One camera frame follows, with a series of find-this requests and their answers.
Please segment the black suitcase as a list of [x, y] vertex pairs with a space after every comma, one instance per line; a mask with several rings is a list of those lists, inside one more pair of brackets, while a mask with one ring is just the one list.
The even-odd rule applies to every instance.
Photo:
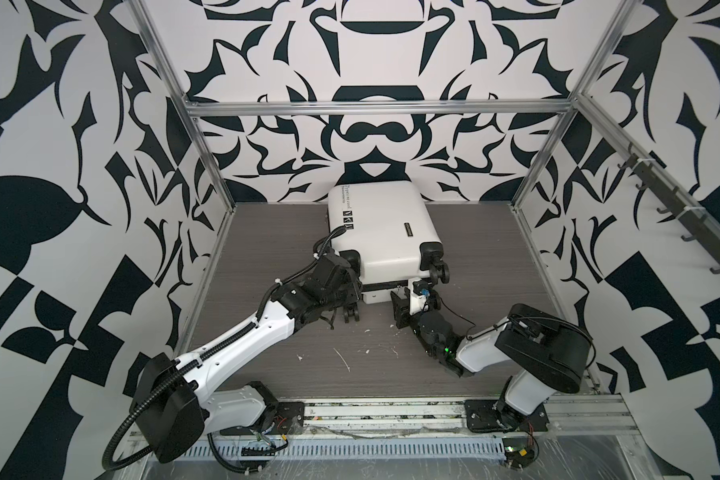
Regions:
[[332, 248], [358, 272], [364, 303], [390, 301], [390, 293], [411, 279], [450, 281], [443, 244], [414, 183], [338, 185], [327, 207], [329, 227], [346, 228]]

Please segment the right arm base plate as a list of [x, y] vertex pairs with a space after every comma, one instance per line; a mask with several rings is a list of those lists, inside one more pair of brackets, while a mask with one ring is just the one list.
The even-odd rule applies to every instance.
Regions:
[[464, 401], [467, 429], [472, 433], [547, 432], [549, 416], [544, 404], [531, 414], [523, 414], [494, 399]]

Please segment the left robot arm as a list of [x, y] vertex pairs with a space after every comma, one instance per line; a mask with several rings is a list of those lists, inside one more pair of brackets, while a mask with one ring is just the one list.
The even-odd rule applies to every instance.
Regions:
[[333, 323], [337, 310], [358, 302], [359, 275], [331, 248], [346, 231], [344, 226], [331, 230], [310, 264], [275, 280], [257, 310], [224, 334], [174, 359], [160, 354], [149, 360], [128, 416], [104, 449], [103, 469], [120, 470], [148, 455], [169, 463], [201, 437], [228, 428], [268, 429], [278, 401], [262, 383], [246, 384], [227, 401], [214, 395], [269, 347], [318, 320]]

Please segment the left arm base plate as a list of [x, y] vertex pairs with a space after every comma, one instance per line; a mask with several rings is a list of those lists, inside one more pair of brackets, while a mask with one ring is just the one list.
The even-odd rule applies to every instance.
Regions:
[[264, 430], [268, 435], [288, 435], [304, 425], [306, 404], [302, 401], [279, 402], [275, 413]]

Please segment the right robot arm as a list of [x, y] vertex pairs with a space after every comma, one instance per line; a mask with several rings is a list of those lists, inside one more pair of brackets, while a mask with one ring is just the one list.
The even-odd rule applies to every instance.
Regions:
[[442, 298], [432, 289], [404, 287], [390, 293], [396, 327], [410, 328], [426, 354], [452, 374], [467, 377], [504, 362], [520, 371], [497, 400], [467, 400], [467, 428], [473, 433], [513, 432], [541, 421], [543, 404], [555, 393], [580, 391], [596, 357], [591, 336], [580, 327], [517, 303], [497, 324], [459, 335], [442, 315]]

